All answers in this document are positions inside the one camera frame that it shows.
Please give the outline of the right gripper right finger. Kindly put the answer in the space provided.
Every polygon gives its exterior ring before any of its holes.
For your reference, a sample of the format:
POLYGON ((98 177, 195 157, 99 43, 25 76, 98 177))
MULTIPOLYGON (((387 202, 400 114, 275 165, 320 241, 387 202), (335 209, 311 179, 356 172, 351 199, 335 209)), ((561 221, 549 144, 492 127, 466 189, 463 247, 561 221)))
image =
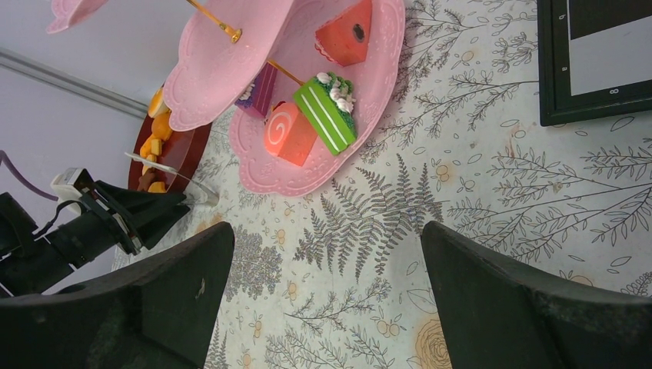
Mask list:
POLYGON ((455 368, 649 368, 651 301, 565 280, 431 221, 421 247, 455 368))

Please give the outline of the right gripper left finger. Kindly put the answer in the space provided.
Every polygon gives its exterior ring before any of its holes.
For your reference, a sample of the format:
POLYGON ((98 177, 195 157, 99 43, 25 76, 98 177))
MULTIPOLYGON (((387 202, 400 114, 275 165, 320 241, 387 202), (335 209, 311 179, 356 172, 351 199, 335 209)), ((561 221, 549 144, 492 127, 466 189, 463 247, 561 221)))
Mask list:
POLYGON ((227 222, 99 278, 1 301, 3 368, 201 368, 235 253, 227 222))

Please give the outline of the dark red round tray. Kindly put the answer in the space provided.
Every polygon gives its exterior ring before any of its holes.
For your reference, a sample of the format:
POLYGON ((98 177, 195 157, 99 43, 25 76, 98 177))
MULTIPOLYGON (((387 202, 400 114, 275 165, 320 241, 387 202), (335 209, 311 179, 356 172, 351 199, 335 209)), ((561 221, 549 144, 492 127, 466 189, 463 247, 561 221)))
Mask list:
MULTIPOLYGON (((153 118, 148 115, 142 123, 140 132, 135 141, 133 153, 139 155, 142 145, 151 135, 151 123, 153 118)), ((193 131, 173 131, 170 139, 163 144, 162 155, 157 159, 163 165, 169 165, 177 169, 182 175, 191 178, 205 151, 208 138, 210 137, 212 123, 201 126, 193 131)), ((136 190, 138 179, 141 177, 143 164, 132 161, 128 173, 128 189, 136 190)), ((188 186, 189 180, 156 170, 157 180, 163 181, 170 192, 183 192, 188 186)))

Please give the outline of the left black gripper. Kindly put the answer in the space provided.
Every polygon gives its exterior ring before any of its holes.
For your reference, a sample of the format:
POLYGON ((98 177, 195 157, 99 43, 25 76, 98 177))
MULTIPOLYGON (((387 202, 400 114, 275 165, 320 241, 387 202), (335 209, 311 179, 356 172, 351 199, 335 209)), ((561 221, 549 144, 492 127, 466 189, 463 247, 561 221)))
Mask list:
MULTIPOLYGON (((206 194, 203 205, 217 206, 219 195, 209 187, 175 168, 159 164, 140 155, 125 152, 134 161, 165 173, 180 176, 206 194)), ((151 250, 173 225, 189 211, 182 193, 150 193, 116 187, 95 181, 77 200, 58 202, 60 212, 68 205, 78 206, 78 217, 49 228, 54 220, 33 234, 30 258, 36 263, 76 268, 93 261, 114 245, 126 254, 138 254, 143 246, 151 250)))

